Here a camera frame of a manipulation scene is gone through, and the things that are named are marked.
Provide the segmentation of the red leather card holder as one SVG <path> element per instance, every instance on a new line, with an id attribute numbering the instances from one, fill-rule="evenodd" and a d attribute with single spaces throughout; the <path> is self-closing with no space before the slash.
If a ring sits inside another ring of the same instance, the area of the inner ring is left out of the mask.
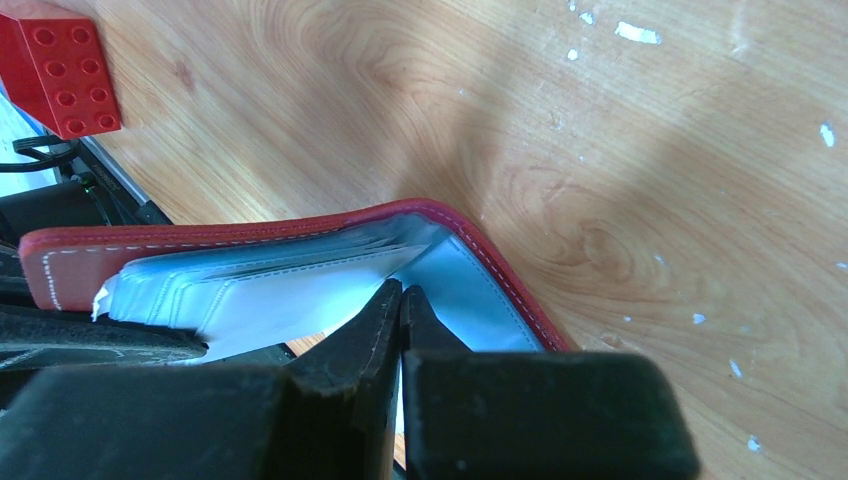
<path id="1" fill-rule="evenodd" d="M 483 232 L 431 199 L 265 223 L 47 228 L 18 255 L 40 309 L 185 333 L 206 362 L 329 334 L 387 280 L 422 288 L 473 350 L 569 347 Z"/>

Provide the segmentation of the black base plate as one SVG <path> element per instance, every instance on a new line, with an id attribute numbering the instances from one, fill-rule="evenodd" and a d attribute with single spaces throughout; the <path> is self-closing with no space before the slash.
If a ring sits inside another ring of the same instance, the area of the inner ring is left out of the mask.
<path id="1" fill-rule="evenodd" d="M 139 184 L 95 139 L 79 141 L 79 172 L 90 173 L 94 184 L 111 200 L 126 225 L 172 225 L 173 222 Z"/>

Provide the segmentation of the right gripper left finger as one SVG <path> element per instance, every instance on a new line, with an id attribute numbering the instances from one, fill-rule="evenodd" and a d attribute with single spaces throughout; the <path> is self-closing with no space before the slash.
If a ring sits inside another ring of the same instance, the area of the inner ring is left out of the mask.
<path id="1" fill-rule="evenodd" d="M 385 281 L 353 319 L 285 368 L 282 478 L 391 477 L 402 293 L 399 281 Z"/>

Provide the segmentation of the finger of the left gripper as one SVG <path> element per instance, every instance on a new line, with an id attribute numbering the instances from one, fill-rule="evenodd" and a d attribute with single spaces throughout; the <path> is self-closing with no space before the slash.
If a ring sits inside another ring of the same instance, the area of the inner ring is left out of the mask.
<path id="1" fill-rule="evenodd" d="M 196 335 L 109 319 L 15 305 L 1 307 L 1 368 L 163 364 L 200 358 L 206 344 Z"/>

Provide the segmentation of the red building brick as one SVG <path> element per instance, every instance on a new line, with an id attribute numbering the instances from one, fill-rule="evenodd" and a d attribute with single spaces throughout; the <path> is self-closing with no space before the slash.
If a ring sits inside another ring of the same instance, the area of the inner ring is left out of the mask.
<path id="1" fill-rule="evenodd" d="M 41 1 L 1 3 L 1 83 L 64 140 L 117 131 L 118 101 L 95 23 Z"/>

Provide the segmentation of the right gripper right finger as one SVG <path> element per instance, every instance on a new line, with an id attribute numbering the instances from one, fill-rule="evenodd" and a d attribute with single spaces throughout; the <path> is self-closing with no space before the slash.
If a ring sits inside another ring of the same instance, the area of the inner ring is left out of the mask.
<path id="1" fill-rule="evenodd" d="M 406 476 L 472 479 L 473 352 L 441 322 L 419 286 L 403 294 L 400 331 Z"/>

